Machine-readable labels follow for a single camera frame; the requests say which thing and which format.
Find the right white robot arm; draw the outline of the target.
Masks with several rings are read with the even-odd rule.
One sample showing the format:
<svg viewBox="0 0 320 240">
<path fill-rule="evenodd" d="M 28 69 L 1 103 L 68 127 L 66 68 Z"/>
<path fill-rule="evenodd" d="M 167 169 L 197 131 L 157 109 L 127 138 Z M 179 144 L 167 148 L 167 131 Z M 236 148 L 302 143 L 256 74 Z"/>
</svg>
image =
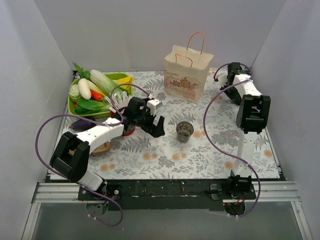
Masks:
<svg viewBox="0 0 320 240">
<path fill-rule="evenodd" d="M 252 163 L 255 142 L 266 128 L 271 98 L 258 91 L 251 79 L 251 71 L 240 62 L 225 64 L 227 73 L 214 76 L 221 86 L 220 90 L 237 106 L 236 126 L 239 129 L 237 159 L 227 179 L 225 190 L 232 199 L 237 199 L 253 191 Z"/>
</svg>

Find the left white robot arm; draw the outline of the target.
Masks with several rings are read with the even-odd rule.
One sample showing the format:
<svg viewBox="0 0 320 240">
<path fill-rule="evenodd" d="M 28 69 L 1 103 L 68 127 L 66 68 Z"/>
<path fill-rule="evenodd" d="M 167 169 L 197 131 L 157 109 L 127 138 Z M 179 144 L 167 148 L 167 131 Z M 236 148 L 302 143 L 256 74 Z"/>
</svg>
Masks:
<svg viewBox="0 0 320 240">
<path fill-rule="evenodd" d="M 90 154 L 102 144 L 122 136 L 134 127 L 141 128 L 154 138 L 165 135 L 163 116 L 154 124 L 156 111 L 162 105 L 158 99 L 132 97 L 126 107 L 114 113 L 101 125 L 60 138 L 51 157 L 50 166 L 71 183 L 83 185 L 95 200 L 107 193 L 107 182 L 88 167 Z"/>
</svg>

